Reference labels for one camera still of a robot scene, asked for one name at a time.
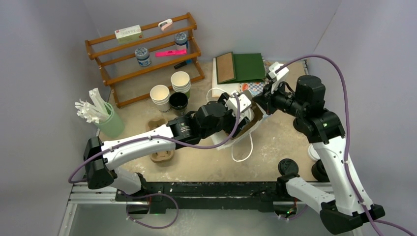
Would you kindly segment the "light blue paper bag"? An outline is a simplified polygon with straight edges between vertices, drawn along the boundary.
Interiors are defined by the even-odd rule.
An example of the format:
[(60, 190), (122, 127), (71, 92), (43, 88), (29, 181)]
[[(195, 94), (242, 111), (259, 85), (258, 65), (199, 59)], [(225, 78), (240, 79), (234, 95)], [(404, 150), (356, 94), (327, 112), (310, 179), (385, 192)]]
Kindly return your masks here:
[[(252, 93), (249, 91), (243, 91), (238, 94), (239, 101), (236, 101), (234, 98), (231, 98), (231, 101), (226, 101), (226, 107), (231, 108), (232, 111), (237, 111), (237, 104), (240, 104), (240, 117), (239, 125), (233, 137), (231, 137), (226, 143), (218, 146), (217, 150), (222, 150), (226, 148), (231, 149), (231, 158), (235, 162), (243, 162), (251, 157), (254, 150), (254, 140), (252, 133), (260, 126), (260, 124), (269, 117), (266, 112), (255, 102), (252, 101)], [(236, 159), (234, 156), (234, 148), (238, 147), (240, 141), (249, 138), (250, 141), (250, 151), (245, 158)]]

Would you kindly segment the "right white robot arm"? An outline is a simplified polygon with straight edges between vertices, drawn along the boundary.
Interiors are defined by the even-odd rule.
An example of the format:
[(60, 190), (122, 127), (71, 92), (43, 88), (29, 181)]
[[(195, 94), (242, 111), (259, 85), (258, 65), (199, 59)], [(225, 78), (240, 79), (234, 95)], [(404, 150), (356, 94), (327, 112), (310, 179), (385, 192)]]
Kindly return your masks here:
[(299, 175), (289, 174), (278, 178), (277, 196), (303, 201), (319, 214), (325, 228), (337, 235), (383, 217), (385, 210), (364, 191), (345, 149), (343, 125), (336, 113), (324, 107), (325, 92), (320, 78), (304, 75), (298, 78), (294, 92), (286, 92), (284, 85), (273, 91), (269, 84), (253, 101), (269, 115), (280, 110), (295, 118), (294, 128), (307, 137), (319, 155), (333, 188), (328, 194)]

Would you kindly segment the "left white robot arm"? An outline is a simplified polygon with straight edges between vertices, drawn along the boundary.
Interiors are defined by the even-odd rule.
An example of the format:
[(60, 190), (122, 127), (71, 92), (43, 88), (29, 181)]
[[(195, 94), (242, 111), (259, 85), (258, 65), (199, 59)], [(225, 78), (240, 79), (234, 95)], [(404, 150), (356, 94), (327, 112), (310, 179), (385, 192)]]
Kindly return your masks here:
[[(146, 133), (105, 144), (99, 137), (87, 141), (83, 160), (85, 181), (89, 189), (114, 187), (134, 201), (145, 198), (147, 191), (142, 176), (121, 169), (129, 161), (152, 153), (177, 150), (217, 148), (236, 137), (250, 122), (245, 112), (252, 106), (252, 96), (244, 92), (223, 93), (197, 111), (178, 116)], [(227, 137), (216, 145), (200, 146), (199, 142), (224, 131)]]

